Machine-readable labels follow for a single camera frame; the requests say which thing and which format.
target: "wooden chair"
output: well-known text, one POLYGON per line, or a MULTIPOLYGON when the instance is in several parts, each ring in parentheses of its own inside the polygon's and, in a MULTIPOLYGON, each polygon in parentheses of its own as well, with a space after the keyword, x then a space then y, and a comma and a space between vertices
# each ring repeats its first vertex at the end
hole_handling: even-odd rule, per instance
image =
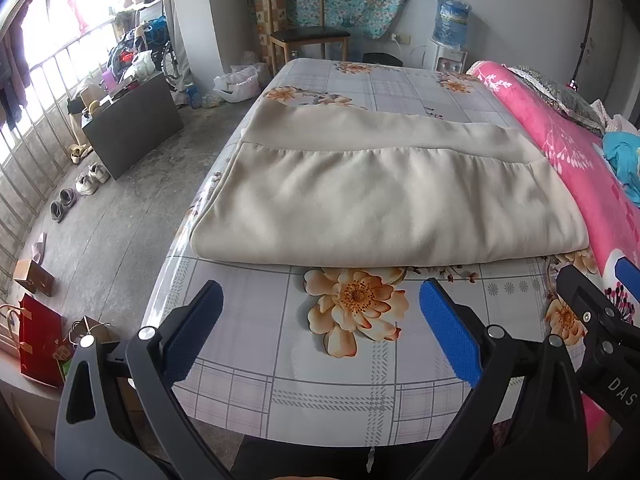
POLYGON ((287 30, 279 30, 273 32, 273 12, 271 12, 272 5, 271 0, 267 0, 269 9, 269 52, 271 57, 271 65, 273 67, 273 75, 278 72, 278 62, 276 60, 276 48, 278 45, 284 50, 284 62, 288 63, 291 60, 292 47, 307 45, 307 44, 320 44, 320 54, 322 59, 325 58, 324 44, 325 43, 342 43, 342 60, 347 61, 347 51, 349 36, 348 31, 341 28, 325 27, 324 26, 324 0, 320 0, 320 25, 319 27, 297 27, 288 28, 287 30))

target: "metal screw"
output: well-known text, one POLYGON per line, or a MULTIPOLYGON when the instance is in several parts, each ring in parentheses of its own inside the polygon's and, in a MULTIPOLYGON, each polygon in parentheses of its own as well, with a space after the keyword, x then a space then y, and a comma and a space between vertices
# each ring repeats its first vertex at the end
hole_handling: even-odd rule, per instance
POLYGON ((504 337, 504 329, 499 325, 490 325, 486 331, 493 339, 502 339, 504 337))
POLYGON ((142 339, 142 341, 151 339, 155 335, 156 329, 153 326, 143 326, 140 330, 138 330, 138 338, 142 339))
POLYGON ((80 340, 80 346, 82 348, 89 348, 89 346, 94 344, 94 342, 95 342, 95 337, 92 336, 91 334, 87 334, 80 340))
POLYGON ((552 334, 549 336, 549 343, 551 344, 551 346, 555 346, 556 348, 560 348, 563 345, 562 338, 556 334, 552 334))

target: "electrical outlet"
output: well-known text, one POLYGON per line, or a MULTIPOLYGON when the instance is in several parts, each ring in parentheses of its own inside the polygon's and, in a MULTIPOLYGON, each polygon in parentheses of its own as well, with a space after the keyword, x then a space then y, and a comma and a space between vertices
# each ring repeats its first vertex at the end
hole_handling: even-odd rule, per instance
POLYGON ((411 43, 411 35, 410 34, 398 34, 396 32, 389 33, 389 40, 397 41, 402 45, 408 45, 411 43))
POLYGON ((411 35, 410 34, 398 34, 396 36, 396 40, 398 40, 398 43, 402 44, 402 45, 408 45, 411 43, 411 35))

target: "concrete floor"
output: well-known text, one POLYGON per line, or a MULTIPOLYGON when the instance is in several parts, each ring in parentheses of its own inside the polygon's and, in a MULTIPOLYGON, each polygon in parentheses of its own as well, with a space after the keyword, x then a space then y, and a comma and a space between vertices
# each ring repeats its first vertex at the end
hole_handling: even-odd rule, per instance
MULTIPOLYGON (((76 204, 60 224, 50 216, 49 205, 60 190, 75 189, 75 180, 95 153, 71 167, 36 219, 20 259, 31 259, 31 245, 47 234, 42 267, 55 278, 52 296, 35 297, 65 319, 65 329, 82 316, 111 323, 118 336, 127 338, 140 328, 175 232, 202 180, 253 100, 224 104, 220 108, 183 108, 184 129, 147 154, 117 181, 110 178, 89 196, 78 195, 76 204)), ((12 282, 9 303, 17 304, 24 289, 12 282)), ((143 413, 135 422, 145 448, 158 456, 143 413)), ((230 467, 242 435, 194 421, 216 455, 230 467)))

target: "bottle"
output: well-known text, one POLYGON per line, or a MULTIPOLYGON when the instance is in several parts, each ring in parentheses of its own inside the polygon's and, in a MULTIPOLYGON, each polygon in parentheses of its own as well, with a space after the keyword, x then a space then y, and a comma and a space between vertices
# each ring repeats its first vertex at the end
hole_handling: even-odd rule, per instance
POLYGON ((184 92, 187 94, 189 98, 189 104, 191 108, 200 108, 202 106, 202 96, 200 92, 198 92, 198 87, 195 83, 189 83, 184 86, 184 92))
POLYGON ((433 41, 460 50, 466 42, 466 24, 471 5, 457 0, 438 0, 433 41))

